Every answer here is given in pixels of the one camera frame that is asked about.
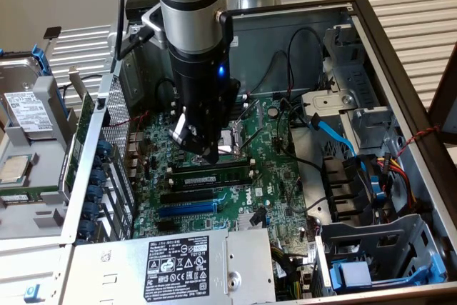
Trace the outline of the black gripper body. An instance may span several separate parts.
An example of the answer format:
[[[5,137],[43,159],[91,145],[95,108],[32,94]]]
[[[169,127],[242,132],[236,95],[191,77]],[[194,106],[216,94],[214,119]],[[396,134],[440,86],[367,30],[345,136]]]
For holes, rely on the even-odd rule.
[[[229,48],[216,46],[202,54],[169,47],[174,82],[189,125],[199,134],[218,134],[229,122],[240,89],[231,76]]]

